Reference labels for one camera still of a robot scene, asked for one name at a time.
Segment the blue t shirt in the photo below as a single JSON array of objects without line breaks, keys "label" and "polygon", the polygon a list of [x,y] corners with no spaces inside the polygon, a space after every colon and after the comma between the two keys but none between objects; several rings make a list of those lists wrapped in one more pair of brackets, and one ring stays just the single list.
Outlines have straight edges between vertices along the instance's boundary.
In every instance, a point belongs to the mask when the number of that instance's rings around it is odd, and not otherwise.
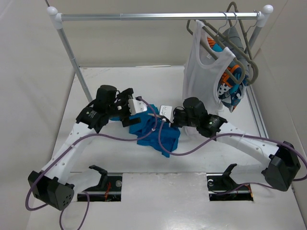
[{"label": "blue t shirt", "polygon": [[[130,117],[130,119],[140,118],[141,122],[129,127],[129,133],[136,135],[137,138],[143,137],[149,133],[155,125],[155,118],[148,113],[152,110],[148,108],[147,112],[139,113]],[[169,158],[170,154],[165,152],[158,143],[158,132],[162,121],[158,119],[156,130],[144,139],[138,140],[137,144],[141,146],[150,146],[162,155]],[[169,127],[168,123],[164,124],[161,131],[161,143],[166,150],[173,152],[178,147],[180,130],[177,127]]]}]

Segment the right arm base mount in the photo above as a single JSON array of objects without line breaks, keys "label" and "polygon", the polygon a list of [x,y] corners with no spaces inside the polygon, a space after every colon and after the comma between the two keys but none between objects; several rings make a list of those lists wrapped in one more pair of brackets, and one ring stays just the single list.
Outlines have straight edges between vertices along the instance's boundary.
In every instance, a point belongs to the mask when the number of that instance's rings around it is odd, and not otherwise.
[{"label": "right arm base mount", "polygon": [[210,201],[254,201],[250,184],[237,184],[231,177],[236,163],[230,164],[224,172],[206,174]]}]

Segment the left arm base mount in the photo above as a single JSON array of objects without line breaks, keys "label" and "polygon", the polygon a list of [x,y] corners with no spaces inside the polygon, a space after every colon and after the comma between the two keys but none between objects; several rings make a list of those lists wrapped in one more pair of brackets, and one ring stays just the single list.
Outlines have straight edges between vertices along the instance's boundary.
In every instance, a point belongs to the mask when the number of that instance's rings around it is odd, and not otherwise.
[{"label": "left arm base mount", "polygon": [[122,190],[122,173],[108,173],[96,165],[89,167],[100,173],[98,185],[87,188],[90,202],[120,202]]}]

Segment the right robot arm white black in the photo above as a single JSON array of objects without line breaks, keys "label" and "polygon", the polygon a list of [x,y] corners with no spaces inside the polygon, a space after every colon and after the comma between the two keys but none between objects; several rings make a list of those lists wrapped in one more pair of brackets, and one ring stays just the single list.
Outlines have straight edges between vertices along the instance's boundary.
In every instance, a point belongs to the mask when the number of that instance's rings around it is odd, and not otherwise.
[{"label": "right robot arm white black", "polygon": [[279,191],[287,191],[301,168],[298,153],[289,142],[278,142],[244,133],[225,118],[207,112],[196,97],[184,100],[173,111],[173,126],[192,127],[208,139],[227,144],[259,161],[265,182]]}]

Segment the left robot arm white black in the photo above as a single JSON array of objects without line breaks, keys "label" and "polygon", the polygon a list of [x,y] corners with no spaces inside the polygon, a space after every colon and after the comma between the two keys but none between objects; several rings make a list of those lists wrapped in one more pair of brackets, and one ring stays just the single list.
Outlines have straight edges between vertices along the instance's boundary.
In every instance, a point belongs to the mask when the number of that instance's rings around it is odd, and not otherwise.
[{"label": "left robot arm white black", "polygon": [[132,95],[132,88],[119,92],[114,86],[100,86],[96,98],[77,116],[60,150],[39,172],[32,171],[29,174],[29,194],[45,205],[62,211],[70,204],[75,194],[89,187],[104,189],[107,184],[106,170],[92,165],[75,176],[71,175],[71,170],[86,146],[111,118],[118,118],[123,127],[141,121],[131,116],[145,112],[147,105],[140,97],[133,98]]}]

